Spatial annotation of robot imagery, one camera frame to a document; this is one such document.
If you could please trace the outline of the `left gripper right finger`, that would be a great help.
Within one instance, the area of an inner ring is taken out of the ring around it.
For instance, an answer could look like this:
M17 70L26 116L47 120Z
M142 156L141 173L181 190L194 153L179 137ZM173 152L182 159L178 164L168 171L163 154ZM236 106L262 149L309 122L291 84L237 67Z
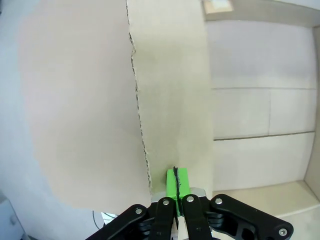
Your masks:
M220 240L212 231L233 240L290 240L294 233L291 223L226 194L208 199L203 189L191 190L185 168L176 169L176 195L189 240Z

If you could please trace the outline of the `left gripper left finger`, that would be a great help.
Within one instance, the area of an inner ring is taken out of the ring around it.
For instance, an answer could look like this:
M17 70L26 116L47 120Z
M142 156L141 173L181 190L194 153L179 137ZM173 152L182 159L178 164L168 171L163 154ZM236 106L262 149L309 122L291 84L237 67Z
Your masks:
M177 219L178 168L167 171L166 193L149 207L134 204L87 240L172 240Z

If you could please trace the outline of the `brown cardboard box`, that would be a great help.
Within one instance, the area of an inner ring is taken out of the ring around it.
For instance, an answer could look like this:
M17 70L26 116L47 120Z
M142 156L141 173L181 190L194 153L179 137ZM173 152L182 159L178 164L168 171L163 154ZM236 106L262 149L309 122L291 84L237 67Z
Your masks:
M39 0L18 61L54 196L120 213L176 166L209 197L317 208L318 24L320 11L274 0Z

